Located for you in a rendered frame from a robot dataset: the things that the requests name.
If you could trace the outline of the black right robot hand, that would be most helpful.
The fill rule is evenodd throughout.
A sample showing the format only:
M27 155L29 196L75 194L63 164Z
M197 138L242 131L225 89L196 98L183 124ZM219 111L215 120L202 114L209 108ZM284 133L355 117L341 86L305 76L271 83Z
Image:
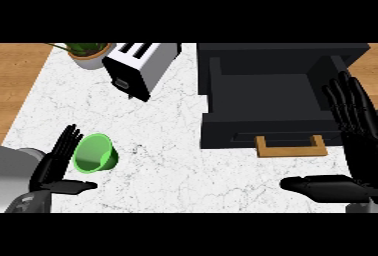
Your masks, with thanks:
M355 77L343 71L321 86L339 128L349 176L287 177L280 188L317 203L374 203L378 205L378 113Z

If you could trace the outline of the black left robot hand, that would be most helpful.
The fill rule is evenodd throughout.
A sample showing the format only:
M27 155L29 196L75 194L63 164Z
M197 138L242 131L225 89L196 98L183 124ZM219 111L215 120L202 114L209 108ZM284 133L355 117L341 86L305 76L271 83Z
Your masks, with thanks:
M81 139L82 134L76 125L67 125L51 151L44 155L35 167L27 185L30 192L47 190L56 194L78 195L85 190L97 188L94 182L63 179L69 160Z

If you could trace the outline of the green cup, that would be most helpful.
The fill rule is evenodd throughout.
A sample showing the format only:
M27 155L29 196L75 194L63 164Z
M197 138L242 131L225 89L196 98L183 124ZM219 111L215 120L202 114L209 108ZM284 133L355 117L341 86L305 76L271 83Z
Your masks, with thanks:
M84 174L110 170L116 166L118 152L104 134L91 134L79 141L72 160L75 169Z

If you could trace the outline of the dark grey drawer front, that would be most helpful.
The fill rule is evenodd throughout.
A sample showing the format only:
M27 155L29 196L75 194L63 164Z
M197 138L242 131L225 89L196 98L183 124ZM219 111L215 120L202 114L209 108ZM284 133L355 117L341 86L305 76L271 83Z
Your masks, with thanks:
M268 147L310 145L310 136L320 135L326 146L341 146L333 121L202 122L200 148L253 148L253 138L262 136Z

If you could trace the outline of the dark grey open drawer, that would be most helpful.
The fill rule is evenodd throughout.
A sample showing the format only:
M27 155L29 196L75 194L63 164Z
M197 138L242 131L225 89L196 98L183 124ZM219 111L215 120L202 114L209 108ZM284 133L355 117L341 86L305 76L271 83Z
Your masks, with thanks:
M199 93L212 121L329 120L321 86L369 50L364 43L200 43Z

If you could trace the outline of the white and black toaster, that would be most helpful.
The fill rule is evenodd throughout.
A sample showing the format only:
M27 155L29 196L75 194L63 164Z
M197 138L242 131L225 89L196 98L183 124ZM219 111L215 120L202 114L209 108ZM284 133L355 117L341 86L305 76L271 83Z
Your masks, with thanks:
M115 88L146 102L181 52L180 43L116 43L101 63Z

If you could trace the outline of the potted green plant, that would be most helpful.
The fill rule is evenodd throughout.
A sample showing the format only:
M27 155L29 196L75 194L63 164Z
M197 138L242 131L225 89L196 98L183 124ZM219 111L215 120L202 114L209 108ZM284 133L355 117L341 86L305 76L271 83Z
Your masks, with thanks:
M75 64L87 70L103 67L101 60L115 48L113 43L66 43L64 46L50 43L50 46L64 50Z

